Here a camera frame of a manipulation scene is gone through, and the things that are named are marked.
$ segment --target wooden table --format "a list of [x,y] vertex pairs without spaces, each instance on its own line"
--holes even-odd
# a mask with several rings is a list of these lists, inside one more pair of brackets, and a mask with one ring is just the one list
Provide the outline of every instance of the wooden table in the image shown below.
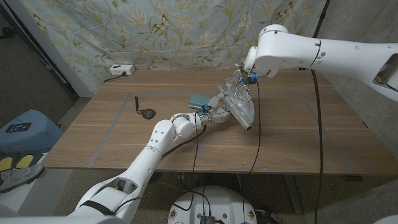
[[[105,83],[44,159],[59,169],[125,169],[144,148],[156,122],[175,113],[190,113],[192,94],[215,96],[217,86],[233,71],[136,71],[133,76]],[[317,174],[319,146],[317,105],[310,72],[279,72],[261,77],[261,148],[254,173]],[[318,75],[325,127],[326,174],[397,175],[398,165],[323,75]],[[257,105],[257,86],[250,87]],[[135,111],[152,108],[144,119]],[[211,124],[200,137],[198,172],[247,172],[256,156],[258,118],[243,131],[231,118]],[[163,159],[157,171],[191,172],[196,142]]]

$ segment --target power strip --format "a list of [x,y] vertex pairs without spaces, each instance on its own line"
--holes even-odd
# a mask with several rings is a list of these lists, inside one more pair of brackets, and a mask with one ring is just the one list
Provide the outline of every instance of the power strip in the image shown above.
[[122,75],[123,72],[126,72],[126,75],[132,75],[136,69],[134,65],[112,65],[109,70],[112,75]]

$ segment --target patterned fabric backdrop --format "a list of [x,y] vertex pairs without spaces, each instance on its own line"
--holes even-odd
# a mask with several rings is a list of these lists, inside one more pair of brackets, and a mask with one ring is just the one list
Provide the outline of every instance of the patterned fabric backdrop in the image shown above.
[[259,31],[312,36],[326,0],[20,0],[95,93],[115,63],[136,69],[234,68]]

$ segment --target black round object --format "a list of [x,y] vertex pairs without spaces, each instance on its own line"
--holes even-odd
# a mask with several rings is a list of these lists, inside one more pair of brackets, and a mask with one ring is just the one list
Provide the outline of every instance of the black round object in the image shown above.
[[156,112],[152,109],[144,109],[141,111],[141,115],[145,119],[152,119],[155,116]]

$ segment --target black cord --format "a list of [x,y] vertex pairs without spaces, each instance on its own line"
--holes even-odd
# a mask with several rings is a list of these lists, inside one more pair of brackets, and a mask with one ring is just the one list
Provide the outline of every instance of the black cord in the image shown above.
[[[256,154],[256,158],[254,158],[254,162],[253,165],[251,166],[251,169],[249,171],[249,174],[251,174],[251,172],[253,171],[254,165],[256,164],[257,161],[257,157],[259,156],[259,151],[260,151],[260,145],[261,145],[261,110],[260,110],[260,86],[259,86],[259,82],[257,81],[257,94],[259,95],[258,98],[258,103],[259,103],[259,147],[257,148],[257,154]],[[244,213],[244,190],[243,190],[243,201],[242,201],[242,206],[243,206],[243,223],[245,223],[244,217],[245,217],[245,213]]]
[[193,193],[195,193],[195,194],[198,194],[198,195],[201,195],[202,197],[204,197],[204,198],[206,199],[206,201],[207,201],[207,205],[209,206],[209,214],[211,214],[210,202],[209,202],[209,200],[207,199],[207,197],[206,197],[204,194],[201,194],[201,193],[199,193],[199,192],[192,191],[192,190],[189,190],[189,191],[187,191],[187,192],[193,192]]
[[165,152],[165,153],[163,154],[163,156],[162,156],[161,159],[163,159],[163,158],[165,158],[166,156],[168,156],[170,153],[172,153],[174,150],[178,149],[180,146],[183,146],[183,145],[185,145],[185,144],[188,143],[188,142],[192,142],[193,140],[195,140],[196,138],[198,138],[199,136],[201,136],[201,135],[206,131],[206,128],[207,128],[207,125],[204,125],[203,131],[202,131],[201,133],[199,133],[197,136],[195,136],[195,137],[193,137],[193,138],[191,138],[191,139],[189,139],[189,140],[186,140],[185,142],[183,142],[183,143],[181,143],[181,144],[178,144],[178,145],[174,146],[172,149],[170,149],[169,151]]
[[[207,204],[209,205],[209,213],[211,213],[210,202],[209,202],[209,200],[207,199],[206,196],[204,196],[203,194],[201,194],[201,193],[199,193],[199,192],[193,191],[193,190],[189,190],[188,192],[192,192],[192,194],[202,195],[202,196],[206,199]],[[116,212],[118,212],[118,210],[119,210],[123,205],[125,205],[125,204],[127,204],[127,203],[129,203],[129,202],[132,202],[133,200],[143,199],[143,198],[145,198],[145,199],[158,199],[158,198],[155,198],[155,197],[136,197],[136,198],[132,198],[132,199],[129,199],[129,200],[123,202],[122,204],[120,204],[120,205],[117,207],[117,209],[116,209],[113,213],[116,214]],[[176,204],[174,204],[174,203],[170,203],[170,204],[176,206],[177,208],[181,208],[181,209],[183,210],[182,207],[180,207],[180,206],[178,206],[178,205],[176,205]]]
[[194,193],[193,189],[195,189],[195,182],[194,182],[194,180],[195,180],[195,163],[196,163],[196,161],[197,161],[198,148],[199,148],[199,136],[198,136],[198,126],[197,126],[197,114],[198,114],[198,112],[195,112],[195,115],[194,115],[194,118],[195,118],[195,130],[196,130],[196,132],[197,132],[197,151],[196,151],[196,153],[195,153],[195,158],[193,159],[193,167],[192,167],[192,198],[191,198],[191,204],[189,205],[188,208],[183,208],[183,207],[180,207],[180,206],[178,206],[178,205],[176,205],[176,204],[173,203],[174,206],[176,206],[177,208],[182,209],[182,210],[184,210],[184,211],[189,211],[189,210],[191,209],[191,207],[192,207],[192,202],[193,202],[193,193]]
[[314,214],[314,224],[317,224],[317,216],[318,216],[318,205],[319,198],[322,190],[322,177],[323,177],[323,141],[322,141],[322,117],[321,117],[321,101],[318,89],[318,81],[317,75],[315,71],[311,69],[313,84],[315,86],[315,94],[317,95],[317,110],[318,110],[318,131],[319,131],[319,153],[320,153],[320,170],[319,170],[319,184],[318,184],[318,192],[317,199],[315,202],[315,214]]
[[205,199],[204,199],[204,197],[205,197],[205,188],[206,187],[207,187],[207,183],[205,184],[205,186],[204,186],[204,188],[203,188],[203,190],[201,192],[201,202],[203,204],[203,215],[204,216],[206,216],[206,214],[205,214]]
[[121,75],[119,75],[119,76],[117,76],[117,77],[114,77],[114,78],[109,78],[109,79],[105,80],[103,83],[109,82],[109,81],[111,81],[111,80],[115,80],[115,79],[117,79],[117,78],[121,78],[121,77],[123,77],[123,76],[125,76],[125,75],[126,75],[126,72],[123,72]]
[[182,190],[182,173],[180,172],[180,184],[181,184],[181,194],[183,193],[183,190]]
[[137,111],[138,114],[141,114],[142,110],[138,109],[138,107],[139,107],[139,105],[138,105],[138,96],[135,96],[134,99],[136,101],[136,111]]
[[142,199],[142,198],[145,198],[145,197],[136,197],[136,198],[132,198],[132,199],[129,199],[129,200],[123,202],[122,204],[119,205],[119,207],[118,207],[113,213],[116,214],[116,212],[118,212],[118,210],[119,210],[123,205],[125,205],[125,204],[127,204],[127,203],[129,203],[129,202],[131,202],[131,201],[133,201],[133,200]]

